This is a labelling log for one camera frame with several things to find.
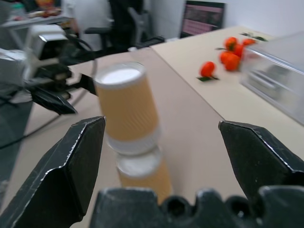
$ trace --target plastic storage box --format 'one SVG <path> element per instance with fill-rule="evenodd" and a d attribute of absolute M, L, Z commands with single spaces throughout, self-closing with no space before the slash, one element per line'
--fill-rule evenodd
<path fill-rule="evenodd" d="M 304 125 L 304 32 L 250 46 L 241 84 Z"/>

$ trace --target paper cup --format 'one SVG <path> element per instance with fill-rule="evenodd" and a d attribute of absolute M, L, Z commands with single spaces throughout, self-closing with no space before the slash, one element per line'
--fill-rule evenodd
<path fill-rule="evenodd" d="M 159 118 L 143 65 L 127 62 L 107 67 L 96 74 L 95 87 L 114 150 L 137 154 L 156 145 Z"/>
<path fill-rule="evenodd" d="M 138 156 L 118 155 L 117 169 L 122 187 L 150 188 L 159 204 L 173 192 L 167 163 L 158 147 Z"/>

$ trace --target white wall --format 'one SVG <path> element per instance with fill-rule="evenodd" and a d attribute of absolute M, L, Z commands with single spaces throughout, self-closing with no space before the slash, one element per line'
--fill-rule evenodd
<path fill-rule="evenodd" d="M 273 36 L 304 30 L 304 0 L 209 1 L 226 3 L 225 27 L 243 25 Z M 179 36 L 184 2 L 184 0 L 152 0 L 155 35 L 166 38 Z"/>
<path fill-rule="evenodd" d="M 144 0 L 144 5 L 146 10 L 151 9 L 151 0 Z"/>

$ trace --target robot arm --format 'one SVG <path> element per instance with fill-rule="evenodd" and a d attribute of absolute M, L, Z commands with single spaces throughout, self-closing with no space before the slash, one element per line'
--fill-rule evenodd
<path fill-rule="evenodd" d="M 0 67 L 5 75 L 0 83 L 29 91 L 33 102 L 48 110 L 75 114 L 76 110 L 67 101 L 71 97 L 69 92 L 84 88 L 95 94 L 95 89 L 92 78 L 86 75 L 82 75 L 79 83 L 67 84 L 72 72 L 59 63 L 67 42 L 64 30 L 58 25 L 32 26 L 24 51 L 2 51 L 5 57 L 0 55 Z"/>

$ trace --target cable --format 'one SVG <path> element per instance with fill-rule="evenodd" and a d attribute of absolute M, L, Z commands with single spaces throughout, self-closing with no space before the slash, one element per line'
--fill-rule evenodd
<path fill-rule="evenodd" d="M 74 39 L 77 39 L 78 42 L 84 44 L 85 46 L 87 46 L 87 47 L 89 48 L 90 53 L 92 54 L 92 61 L 93 61 L 93 66 L 92 66 L 91 75 L 92 75 L 93 78 L 95 78 L 95 75 L 96 75 L 96 72 L 97 72 L 97 60 L 96 60 L 95 53 L 94 53 L 93 49 L 92 49 L 91 46 L 90 46 L 88 43 L 86 43 L 85 41 L 83 41 L 83 40 L 81 40 L 81 39 L 78 39 L 78 38 L 74 38 Z M 77 98 L 71 105 L 72 105 L 72 106 L 77 105 L 77 104 L 82 100 L 82 98 L 86 95 L 86 93 L 87 93 L 86 90 L 83 91 L 83 92 L 78 96 L 78 98 Z M 14 141 L 12 141 L 12 142 L 10 142 L 10 143 L 8 143 L 8 144 L 5 144 L 5 145 L 3 145 L 3 146 L 0 146 L 0 150 L 5 149 L 5 148 L 7 148 L 7 147 L 9 147 L 9 146 L 12 146 L 12 145 L 14 145 L 14 144 L 16 144 L 16 143 L 19 143 L 19 142 L 23 141 L 23 140 L 26 139 L 26 138 L 31 137 L 32 135 L 34 135 L 34 134 L 36 134 L 37 132 L 41 131 L 43 128 L 49 126 L 51 123 L 55 122 L 55 121 L 56 121 L 57 119 L 59 119 L 60 117 L 61 117 L 61 116 L 58 115 L 58 116 L 54 117 L 53 119 L 51 119 L 50 121 L 46 122 L 44 125 L 42 125 L 42 126 L 40 126 L 39 128 L 33 130 L 31 133 L 29 133 L 29 134 L 27 134 L 27 135 L 24 135 L 24 136 L 22 136 L 21 138 L 16 139 L 16 140 L 14 140 Z"/>

